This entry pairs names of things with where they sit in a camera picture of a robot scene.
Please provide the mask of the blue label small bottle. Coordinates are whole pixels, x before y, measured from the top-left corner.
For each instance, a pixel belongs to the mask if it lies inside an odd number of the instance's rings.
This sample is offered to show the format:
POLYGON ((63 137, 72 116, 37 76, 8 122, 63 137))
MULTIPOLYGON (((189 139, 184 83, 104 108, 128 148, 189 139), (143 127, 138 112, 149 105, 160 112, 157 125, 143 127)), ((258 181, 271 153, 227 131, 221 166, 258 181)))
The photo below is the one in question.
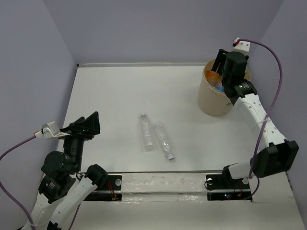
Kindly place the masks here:
POLYGON ((220 92, 224 92, 224 87, 221 83, 219 83, 218 85, 215 86, 215 89, 220 91, 220 92))

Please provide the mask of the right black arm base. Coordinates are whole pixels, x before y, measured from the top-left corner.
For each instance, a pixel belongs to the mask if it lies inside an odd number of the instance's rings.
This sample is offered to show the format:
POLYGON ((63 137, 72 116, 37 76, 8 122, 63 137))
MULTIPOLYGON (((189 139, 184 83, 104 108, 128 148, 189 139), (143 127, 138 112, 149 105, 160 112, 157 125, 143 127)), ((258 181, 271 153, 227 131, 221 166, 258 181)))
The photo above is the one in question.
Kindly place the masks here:
POLYGON ((208 201, 252 201, 249 184, 243 179, 233 179, 229 166, 225 166, 220 174, 208 174, 204 182, 208 201))

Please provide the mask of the clear bottle without cap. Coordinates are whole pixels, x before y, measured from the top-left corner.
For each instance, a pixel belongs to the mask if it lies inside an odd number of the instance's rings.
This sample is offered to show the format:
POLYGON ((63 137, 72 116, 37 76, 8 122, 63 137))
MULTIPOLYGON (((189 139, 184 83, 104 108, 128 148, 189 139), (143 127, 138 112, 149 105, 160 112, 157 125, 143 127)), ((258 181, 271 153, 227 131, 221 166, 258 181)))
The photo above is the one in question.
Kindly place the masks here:
POLYGON ((151 122, 146 113, 141 113, 139 116, 139 127, 142 144, 145 151, 154 150, 154 141, 151 132, 151 122))

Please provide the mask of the clear bottle blue cap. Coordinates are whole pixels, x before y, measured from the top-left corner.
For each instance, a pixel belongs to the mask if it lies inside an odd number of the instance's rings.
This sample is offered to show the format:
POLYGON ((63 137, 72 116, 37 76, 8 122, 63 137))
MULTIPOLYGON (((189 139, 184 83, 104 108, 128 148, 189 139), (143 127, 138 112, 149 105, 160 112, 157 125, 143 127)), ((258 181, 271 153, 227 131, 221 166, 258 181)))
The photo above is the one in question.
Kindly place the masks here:
POLYGON ((174 160, 172 144, 171 144, 170 138, 167 134, 164 124, 162 122, 156 122, 153 124, 153 129, 154 129, 157 141, 159 143, 159 146, 162 152, 164 153, 165 157, 169 161, 174 160))

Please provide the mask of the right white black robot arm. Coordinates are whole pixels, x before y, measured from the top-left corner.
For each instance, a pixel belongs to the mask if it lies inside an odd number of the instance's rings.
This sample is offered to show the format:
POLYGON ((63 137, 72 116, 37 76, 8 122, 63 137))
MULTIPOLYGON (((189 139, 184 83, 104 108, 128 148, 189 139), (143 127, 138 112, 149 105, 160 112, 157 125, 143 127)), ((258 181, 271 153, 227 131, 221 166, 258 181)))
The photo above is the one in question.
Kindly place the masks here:
POLYGON ((227 188, 242 178, 263 178, 290 170, 299 150, 296 141, 289 141, 278 130, 263 108, 256 88, 245 79, 247 60, 240 52, 220 49, 212 67, 212 71, 222 77, 225 95, 256 138, 249 161, 224 167, 221 183, 227 188))

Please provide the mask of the orange bottle white cap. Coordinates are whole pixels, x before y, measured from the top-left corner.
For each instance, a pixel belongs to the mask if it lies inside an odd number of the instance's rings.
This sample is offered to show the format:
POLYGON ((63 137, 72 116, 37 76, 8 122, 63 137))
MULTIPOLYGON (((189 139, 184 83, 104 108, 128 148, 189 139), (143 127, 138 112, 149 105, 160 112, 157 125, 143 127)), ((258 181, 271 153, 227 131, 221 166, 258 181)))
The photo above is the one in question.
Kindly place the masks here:
POLYGON ((205 76, 208 81, 217 81, 220 78, 220 75, 218 75, 216 72, 212 72, 211 70, 205 71, 205 76))

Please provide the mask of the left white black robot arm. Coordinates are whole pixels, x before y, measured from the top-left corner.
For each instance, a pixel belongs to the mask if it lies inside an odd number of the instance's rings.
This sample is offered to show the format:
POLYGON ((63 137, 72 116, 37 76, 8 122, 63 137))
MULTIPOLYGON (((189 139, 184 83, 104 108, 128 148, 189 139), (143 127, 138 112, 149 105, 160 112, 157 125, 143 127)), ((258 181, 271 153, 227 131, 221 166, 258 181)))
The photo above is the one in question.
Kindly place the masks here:
POLYGON ((99 165, 91 165, 80 181, 83 146, 100 134, 99 113, 80 117, 67 127, 59 128, 55 122, 42 125, 34 133, 36 138, 62 139, 63 151, 52 151, 44 160, 41 171, 44 177, 38 196, 24 230, 60 230, 67 217, 95 189, 106 185, 108 173, 99 165))

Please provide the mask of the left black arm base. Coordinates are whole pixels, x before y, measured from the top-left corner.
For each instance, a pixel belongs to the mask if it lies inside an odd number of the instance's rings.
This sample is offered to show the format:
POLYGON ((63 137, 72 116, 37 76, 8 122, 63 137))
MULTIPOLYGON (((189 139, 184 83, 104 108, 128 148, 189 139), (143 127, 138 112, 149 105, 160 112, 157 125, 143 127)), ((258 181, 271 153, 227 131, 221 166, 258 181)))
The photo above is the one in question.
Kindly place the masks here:
POLYGON ((111 173, 101 188, 91 192, 84 201, 119 202, 122 200, 122 174, 111 173))

